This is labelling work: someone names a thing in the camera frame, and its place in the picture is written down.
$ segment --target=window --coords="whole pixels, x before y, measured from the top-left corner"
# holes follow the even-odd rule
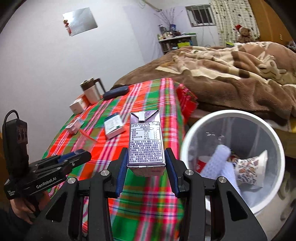
[[[186,7],[191,27],[216,25],[211,5]]]

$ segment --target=yellow box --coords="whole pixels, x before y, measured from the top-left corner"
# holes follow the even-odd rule
[[[178,43],[178,47],[184,47],[184,46],[190,46],[190,42],[185,42],[185,43]]]

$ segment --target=human hand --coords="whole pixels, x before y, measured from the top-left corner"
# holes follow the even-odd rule
[[[43,210],[45,206],[50,201],[49,195],[47,191],[42,193],[42,197],[39,199],[39,210]],[[11,208],[14,214],[25,220],[27,223],[32,224],[30,220],[30,216],[32,216],[33,212],[35,211],[34,206],[28,202],[25,198],[15,198],[10,200]]]

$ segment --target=santa hat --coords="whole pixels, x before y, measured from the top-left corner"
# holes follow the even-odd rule
[[[242,30],[242,26],[240,24],[236,25],[235,28],[237,29],[237,31],[240,33],[240,31]]]

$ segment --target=fuzzy blanket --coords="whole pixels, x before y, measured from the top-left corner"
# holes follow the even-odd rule
[[[296,116],[296,53],[277,43],[183,47],[135,69],[115,86],[164,77],[192,91],[201,110],[244,110],[280,125]]]

